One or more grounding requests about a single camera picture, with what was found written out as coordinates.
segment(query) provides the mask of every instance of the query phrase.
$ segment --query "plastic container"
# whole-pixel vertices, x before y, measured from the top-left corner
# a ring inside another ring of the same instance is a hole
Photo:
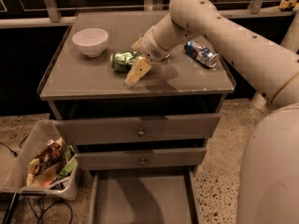
[[[40,187],[27,187],[27,164],[39,154],[46,146],[49,140],[57,140],[61,136],[55,128],[53,120],[41,120],[29,133],[23,143],[21,152],[15,161],[11,170],[8,170],[7,179],[4,185],[0,187],[0,193],[17,192],[24,196],[45,196],[63,198],[68,201],[74,201],[78,194],[78,182],[81,177],[81,170],[78,165],[74,166],[70,176],[69,185],[63,190],[52,190]]]

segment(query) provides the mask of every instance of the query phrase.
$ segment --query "gray tabletop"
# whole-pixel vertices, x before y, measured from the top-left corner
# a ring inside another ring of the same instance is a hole
[[[183,45],[173,49],[166,60],[153,63],[149,73],[132,88],[124,84],[125,74],[115,74],[112,71],[111,54],[132,50],[131,46],[136,40],[166,13],[167,11],[79,13],[40,93],[41,99],[76,100],[232,92],[234,82],[220,62],[215,68],[206,69],[185,53]],[[72,42],[74,33],[91,27],[102,28],[109,33],[107,49],[97,58],[83,55]],[[195,40],[210,47],[203,37]]]

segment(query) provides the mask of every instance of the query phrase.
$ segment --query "drawer knob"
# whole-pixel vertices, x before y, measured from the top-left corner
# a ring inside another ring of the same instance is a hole
[[[144,134],[146,134],[146,132],[144,131],[144,129],[139,128],[139,130],[138,130],[138,136],[143,136]]]
[[[144,159],[144,158],[142,158],[142,159],[140,160],[140,164],[141,164],[141,165],[145,165],[145,164],[147,164],[147,160]]]

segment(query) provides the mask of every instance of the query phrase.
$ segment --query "gray drawer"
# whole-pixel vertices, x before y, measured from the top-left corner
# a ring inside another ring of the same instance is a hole
[[[76,151],[78,146],[211,137],[219,114],[130,117],[57,121],[61,136]]]
[[[205,155],[205,147],[189,147],[78,153],[76,159],[82,170],[107,170],[198,165]]]
[[[199,224],[194,193],[189,167],[97,172],[89,224]]]

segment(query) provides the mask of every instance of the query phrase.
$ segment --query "floor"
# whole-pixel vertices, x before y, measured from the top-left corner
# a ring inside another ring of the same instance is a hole
[[[244,147],[256,124],[275,107],[267,105],[263,110],[255,108],[249,99],[225,100],[221,120],[213,137],[207,143],[207,154],[194,175],[202,224],[235,224],[239,170]],[[48,119],[49,114],[0,117],[0,142],[13,150],[21,151],[20,141],[31,131],[36,122]],[[11,172],[15,158],[8,149],[0,146],[0,187]],[[88,223],[93,179],[83,173],[75,201],[67,202],[73,211],[72,223]],[[45,208],[54,199],[45,199]],[[32,201],[39,211],[38,201]],[[7,203],[0,203],[0,220]],[[53,206],[44,215],[45,223],[69,223],[70,210],[66,205]],[[21,197],[11,223],[36,223],[37,219],[26,198]]]

